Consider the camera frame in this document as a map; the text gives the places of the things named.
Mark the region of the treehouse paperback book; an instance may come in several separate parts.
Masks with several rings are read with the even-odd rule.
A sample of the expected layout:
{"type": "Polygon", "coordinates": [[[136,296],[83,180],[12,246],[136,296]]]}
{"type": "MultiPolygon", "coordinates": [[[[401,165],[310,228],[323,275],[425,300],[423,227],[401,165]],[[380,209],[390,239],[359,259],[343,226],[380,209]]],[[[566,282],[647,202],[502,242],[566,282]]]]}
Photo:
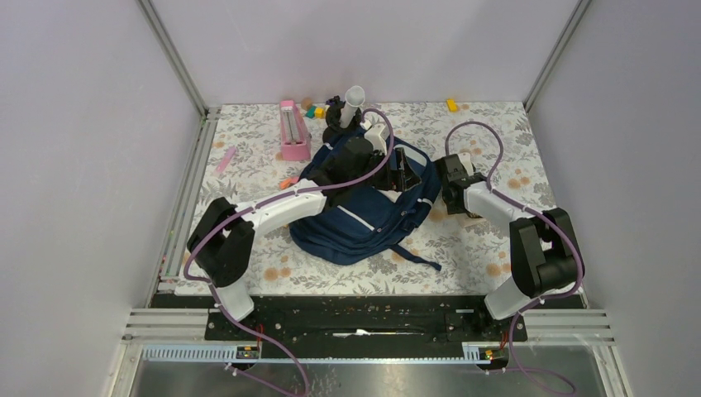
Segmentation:
{"type": "Polygon", "coordinates": [[[468,214],[461,214],[458,217],[458,224],[462,229],[467,229],[471,227],[475,227],[477,225],[480,225],[482,223],[486,222],[486,220],[482,217],[471,217],[468,214]]]}

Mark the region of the navy blue backpack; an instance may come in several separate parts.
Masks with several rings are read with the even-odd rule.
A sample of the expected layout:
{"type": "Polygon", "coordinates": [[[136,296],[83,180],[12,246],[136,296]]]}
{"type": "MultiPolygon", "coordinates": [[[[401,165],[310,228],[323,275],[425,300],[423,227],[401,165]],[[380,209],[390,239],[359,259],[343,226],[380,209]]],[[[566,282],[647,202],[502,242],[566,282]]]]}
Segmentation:
{"type": "Polygon", "coordinates": [[[303,251],[336,265],[354,265],[383,251],[439,271],[441,266],[413,255],[401,241],[427,218],[441,191],[436,166],[428,155],[396,137],[394,147],[404,150],[408,165],[421,183],[396,199],[381,191],[356,184],[346,190],[350,197],[339,206],[289,224],[293,242],[303,251]]]}

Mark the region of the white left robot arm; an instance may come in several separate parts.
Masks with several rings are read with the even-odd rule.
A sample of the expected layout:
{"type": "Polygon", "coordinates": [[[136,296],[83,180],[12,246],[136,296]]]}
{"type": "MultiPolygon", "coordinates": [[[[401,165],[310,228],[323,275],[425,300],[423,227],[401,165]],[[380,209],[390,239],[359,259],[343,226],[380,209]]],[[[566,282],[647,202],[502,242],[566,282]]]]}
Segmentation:
{"type": "Polygon", "coordinates": [[[243,280],[254,244],[280,228],[311,256],[336,265],[384,251],[418,262],[402,246],[432,209],[441,184],[426,153],[406,141],[388,141],[382,152],[362,136],[324,144],[298,182],[251,203],[213,200],[188,240],[222,307],[225,329],[238,340],[256,329],[243,280]]]}

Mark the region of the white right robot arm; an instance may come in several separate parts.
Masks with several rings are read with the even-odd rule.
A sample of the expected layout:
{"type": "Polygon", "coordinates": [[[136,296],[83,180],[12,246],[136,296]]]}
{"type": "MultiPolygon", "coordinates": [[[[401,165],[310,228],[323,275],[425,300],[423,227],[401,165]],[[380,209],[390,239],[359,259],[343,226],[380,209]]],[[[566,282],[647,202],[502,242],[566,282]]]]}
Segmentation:
{"type": "Polygon", "coordinates": [[[509,279],[486,295],[486,310],[474,318],[479,337],[493,341],[507,329],[506,318],[554,290],[579,288],[584,263],[569,214],[561,208],[539,213],[497,191],[474,169],[467,155],[435,161],[449,214],[484,218],[509,236],[509,279]]]}

